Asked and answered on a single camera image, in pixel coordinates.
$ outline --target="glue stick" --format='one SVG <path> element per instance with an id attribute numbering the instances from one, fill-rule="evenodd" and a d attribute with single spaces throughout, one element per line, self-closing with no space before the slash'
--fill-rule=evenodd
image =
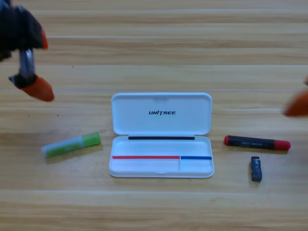
<path id="1" fill-rule="evenodd" d="M 52 143 L 42 147 L 45 158 L 61 155 L 76 149 L 86 148 L 101 143 L 100 134 L 98 132 L 75 137 L 69 140 Z"/>

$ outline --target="unitree logo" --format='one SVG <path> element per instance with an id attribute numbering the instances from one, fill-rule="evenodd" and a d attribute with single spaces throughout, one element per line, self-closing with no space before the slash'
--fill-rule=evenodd
<path id="1" fill-rule="evenodd" d="M 170 112 L 170 111 L 156 111 L 156 112 L 151 112 L 149 111 L 149 115 L 175 115 L 176 112 Z"/>

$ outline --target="red stripe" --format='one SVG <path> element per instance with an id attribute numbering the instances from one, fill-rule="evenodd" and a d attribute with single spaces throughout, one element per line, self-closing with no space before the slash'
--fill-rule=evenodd
<path id="1" fill-rule="evenodd" d="M 113 159 L 179 159 L 178 155 L 114 155 Z"/>

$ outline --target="marker cap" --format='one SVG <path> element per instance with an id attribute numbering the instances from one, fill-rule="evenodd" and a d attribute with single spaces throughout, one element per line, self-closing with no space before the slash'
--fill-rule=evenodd
<path id="1" fill-rule="evenodd" d="M 100 134 L 98 132 L 82 136 L 84 147 L 90 147 L 101 143 Z"/>

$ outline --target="open case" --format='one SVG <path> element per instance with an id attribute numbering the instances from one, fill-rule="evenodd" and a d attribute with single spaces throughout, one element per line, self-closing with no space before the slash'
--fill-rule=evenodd
<path id="1" fill-rule="evenodd" d="M 208 178 L 214 174 L 212 98 L 206 93 L 120 93 L 111 99 L 115 177 Z"/>

